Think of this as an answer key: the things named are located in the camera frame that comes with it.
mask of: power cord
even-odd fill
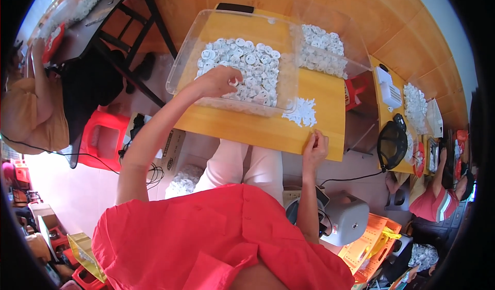
[[[328,217],[327,213],[325,211],[323,211],[321,208],[318,208],[318,211],[322,212],[325,215],[325,217],[327,217],[328,222],[330,222],[330,234],[326,234],[325,232],[323,232],[322,234],[325,236],[330,236],[332,234],[332,230],[334,228],[334,226],[332,225],[332,221],[330,220],[330,217]]]
[[[26,143],[23,143],[23,142],[19,142],[19,141],[16,141],[16,140],[11,140],[10,138],[6,137],[4,134],[2,134],[2,137],[3,138],[6,138],[8,141],[13,142],[13,143],[16,143],[16,144],[21,144],[21,145],[27,146],[29,148],[39,149],[39,150],[45,151],[47,153],[54,153],[54,154],[57,154],[57,155],[60,155],[60,156],[76,156],[76,155],[79,155],[79,156],[90,156],[92,158],[95,158],[99,162],[101,162],[110,171],[114,172],[117,175],[120,175],[119,172],[114,171],[112,168],[110,168],[107,164],[105,164],[98,157],[95,157],[93,155],[90,155],[89,153],[59,153],[57,151],[49,151],[49,150],[46,150],[44,148],[36,147],[36,146],[29,145],[29,144],[26,144]],[[124,148],[125,148],[124,152],[127,150],[127,147],[129,147],[129,143],[127,143],[126,145],[124,145]],[[119,156],[120,156],[119,162],[121,162],[122,157],[123,157],[123,154],[120,155],[120,151],[119,151]],[[154,184],[154,185],[151,186],[151,187],[149,187],[149,188],[147,188],[146,190],[150,190],[151,188],[156,187],[160,183],[160,181],[163,179],[163,177],[165,176],[165,172],[163,171],[163,168],[161,166],[156,166],[154,163],[152,163],[152,168],[149,170],[149,172],[151,172],[151,171],[153,171],[152,179],[150,180],[150,182],[147,182],[146,183],[146,186],[149,186],[150,184]]]
[[[366,176],[361,176],[361,177],[356,177],[356,178],[349,178],[349,179],[327,179],[325,180],[324,182],[322,182],[320,184],[320,186],[323,186],[323,184],[325,182],[330,182],[330,181],[334,181],[334,182],[348,182],[348,181],[355,181],[355,180],[358,180],[358,179],[362,179],[362,178],[367,178],[367,177],[371,177],[371,176],[376,176],[378,174],[381,174],[383,173],[382,171],[379,171],[378,173],[375,173],[375,174],[371,174],[371,175],[366,175]]]

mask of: woman in red shirt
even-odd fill
[[[240,183],[246,146],[223,140],[198,192],[149,202],[146,174],[163,138],[201,97],[237,91],[229,85],[235,79],[242,81],[236,69],[210,70],[134,138],[122,162],[117,206],[103,213],[93,235],[93,253],[114,288],[348,290],[354,284],[343,260],[319,244],[315,178],[328,154],[328,138],[319,131],[303,154],[297,225],[279,202],[277,153],[258,150],[251,162],[257,170]]]

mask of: white pants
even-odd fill
[[[220,139],[220,145],[207,169],[197,183],[194,192],[213,189],[228,183],[241,183],[243,162],[249,145]],[[259,187],[283,205],[282,153],[253,146],[250,169],[244,183]]]

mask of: shoe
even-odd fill
[[[133,73],[136,74],[141,80],[148,80],[152,76],[153,67],[155,63],[155,55],[153,52],[148,52],[145,58],[134,70]]]

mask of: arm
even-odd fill
[[[302,156],[302,191],[296,225],[307,241],[319,244],[320,221],[316,200],[316,169],[328,155],[328,137],[315,130]]]
[[[168,137],[186,109],[201,97],[219,97],[236,92],[237,89],[228,83],[232,78],[242,81],[241,72],[224,66],[210,70],[188,84],[139,130],[122,161],[116,205],[133,199],[148,201],[146,174],[156,152],[163,145],[163,139]]]
[[[443,169],[445,168],[445,162],[447,161],[447,148],[443,148],[440,152],[440,163],[438,164],[438,168],[436,170],[435,176],[433,176],[432,180],[432,188],[433,194],[435,198],[440,194],[440,190],[442,190],[442,175]]]
[[[460,201],[467,188],[467,176],[464,175],[461,177],[460,181],[457,182],[457,187],[455,188],[455,195],[457,199]]]
[[[410,271],[409,271],[409,279],[407,280],[407,283],[410,283],[413,279],[416,278],[416,275],[418,275],[418,269],[419,269],[419,265],[412,268]]]
[[[37,125],[45,122],[53,113],[52,95],[48,78],[46,77],[45,68],[43,67],[42,55],[45,50],[43,39],[34,40],[32,49],[32,59],[34,68],[35,94],[36,100],[36,123]]]
[[[31,57],[32,47],[29,47],[28,52],[26,54],[26,67],[24,77],[26,78],[34,78],[34,69],[33,69],[33,58]]]

